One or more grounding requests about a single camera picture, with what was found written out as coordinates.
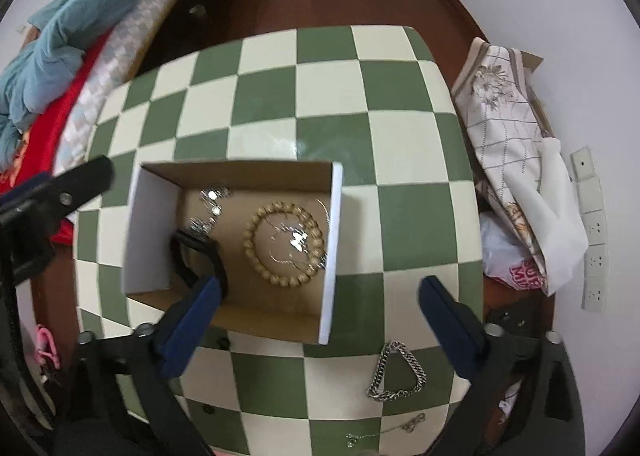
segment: electrical outlet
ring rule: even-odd
[[[590,245],[604,245],[607,242],[607,219],[604,211],[583,214],[582,222]]]
[[[578,189],[578,203],[580,205],[580,212],[585,214],[587,212],[599,211],[604,208],[604,201],[602,200],[602,188],[600,187],[600,178],[592,176],[586,180],[580,181],[577,184]]]
[[[607,249],[605,245],[590,245],[584,256],[584,275],[604,277],[607,273]]]
[[[591,159],[591,149],[583,147],[571,153],[571,162],[574,164],[575,177],[578,181],[596,176],[596,169]]]
[[[607,305],[607,288],[602,277],[586,277],[582,292],[582,309],[603,313]]]

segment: table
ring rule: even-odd
[[[462,399],[420,314],[416,291],[435,274],[482,311],[478,210],[449,91],[415,30],[353,26],[289,30],[172,61],[116,89],[88,156],[108,155],[114,185],[78,214],[79,320],[98,336],[129,334],[161,312],[120,293],[127,197],[136,163],[171,159],[328,159],[344,165],[332,337],[327,346],[212,328],[179,382],[178,400],[215,450],[340,456],[366,448],[421,453]],[[227,337],[230,351],[220,349]],[[425,388],[395,402],[366,397],[385,341],[413,351]],[[130,410],[144,412],[131,382]],[[410,389],[398,356],[385,387]],[[412,433],[401,425],[420,412]],[[348,448],[346,434],[372,435]]]

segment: red blanket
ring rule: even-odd
[[[38,173],[51,171],[66,120],[73,106],[76,105],[80,91],[110,33],[110,31],[105,33],[91,46],[84,57],[80,71],[65,94],[50,103],[29,131],[24,133],[14,165],[8,171],[0,174],[0,194],[10,191]],[[63,220],[60,225],[60,230],[52,237],[52,241],[71,245],[73,241],[72,224],[68,220]]]

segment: beaded bracelet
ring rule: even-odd
[[[266,268],[257,254],[255,253],[254,235],[260,222],[270,214],[293,214],[298,217],[300,223],[311,236],[310,247],[308,252],[308,264],[309,268],[302,274],[295,277],[278,276],[273,274]],[[258,208],[255,214],[251,217],[251,220],[246,226],[246,230],[242,234],[244,238],[244,253],[249,259],[249,263],[254,270],[266,281],[271,284],[283,287],[295,287],[301,284],[308,283],[318,270],[322,267],[322,259],[324,258],[324,239],[322,238],[322,230],[319,229],[318,223],[312,218],[311,214],[305,211],[302,207],[290,203],[286,204],[280,201],[270,203],[264,207]]]

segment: cardboard box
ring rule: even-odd
[[[178,227],[188,229],[191,218],[208,218],[200,190],[222,186],[233,194],[220,200],[222,215],[210,237],[220,243],[229,293],[211,324],[278,340],[327,344],[340,225],[340,163],[270,160],[143,163],[133,175],[129,196],[122,291],[162,310],[186,295],[189,289],[172,271],[169,239]],[[328,211],[328,223],[318,200]],[[264,281],[244,254],[242,233],[247,222],[259,207],[275,201],[293,202],[305,208],[318,222],[325,240],[326,269],[297,288],[281,288]],[[286,233],[276,232],[264,222],[257,229],[255,247],[260,260],[279,275],[300,274],[289,264],[273,264],[264,259],[268,254],[279,261],[288,259],[291,248],[288,240],[292,235],[289,233],[287,239]],[[188,258],[188,263],[196,273],[205,274],[204,260],[198,256]]]

